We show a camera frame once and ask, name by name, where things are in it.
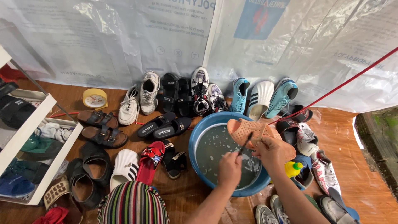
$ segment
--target soapy water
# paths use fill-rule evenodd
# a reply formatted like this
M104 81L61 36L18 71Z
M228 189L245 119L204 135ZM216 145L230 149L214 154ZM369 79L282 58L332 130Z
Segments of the soapy water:
M241 148L225 130L226 124L217 124L206 129L200 135L195 148L195 158L200 171L215 185L221 158L226 152L239 152ZM262 165L257 157L252 156L252 152L250 149L244 149L242 152L242 177L236 189L247 187L258 177Z

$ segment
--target brown leather sandal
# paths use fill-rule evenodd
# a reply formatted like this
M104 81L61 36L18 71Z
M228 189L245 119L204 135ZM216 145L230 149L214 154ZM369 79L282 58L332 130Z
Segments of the brown leather sandal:
M82 222L82 209L72 198L66 176L60 176L52 181L43 198L47 211L57 206L68 210L68 214L64 218L65 224L80 224Z
M81 111L77 115L77 119L79 121L84 122L86 124L95 126L95 127L102 127L103 125L106 125L111 128L118 128L119 123L117 122L117 118L113 116L113 113L110 112L109 114L106 114L100 111Z
M90 141L111 149L122 147L129 140L129 137L121 130L105 125L102 128L86 127L82 130L82 135Z
M257 121L247 121L240 118L239 120L229 120L226 126L232 139L239 145L243 145L250 132L253 132L251 141L246 145L247 148L255 150L252 141L260 141L263 136L269 136L275 138L277 143L285 149L286 162L296 157L296 149L289 143L284 142L278 131L271 128L268 124Z

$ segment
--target blue plastic basin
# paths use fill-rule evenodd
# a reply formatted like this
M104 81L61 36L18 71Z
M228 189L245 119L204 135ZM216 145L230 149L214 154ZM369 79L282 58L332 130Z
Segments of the blue plastic basin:
M215 124L226 124L230 119L238 120L239 118L252 121L252 119L234 112L218 112L211 114L199 121L199 123L193 129L191 137L189 138L188 152L192 167L195 170L196 174L200 177L200 179L213 189L216 187L216 185L204 176L204 174L200 171L197 165L196 154L194 151L195 145L199 142L199 137L206 128ZM242 189L235 190L232 194L233 197L247 197L257 194L269 184L271 178L269 177L265 168L263 166L261 167L262 168L260 174L258 175L258 178L256 178L256 180L250 185Z

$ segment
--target yellow alarm clock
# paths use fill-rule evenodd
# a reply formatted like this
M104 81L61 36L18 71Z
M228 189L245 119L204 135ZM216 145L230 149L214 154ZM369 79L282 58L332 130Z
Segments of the yellow alarm clock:
M108 106L106 93L97 88L90 88L83 93L83 104L94 109L102 109Z

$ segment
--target clock face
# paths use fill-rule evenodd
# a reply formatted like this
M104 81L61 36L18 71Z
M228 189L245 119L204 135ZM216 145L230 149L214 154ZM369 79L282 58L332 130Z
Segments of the clock face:
M106 104L106 99L100 95L91 95L84 99L87 106L97 108Z

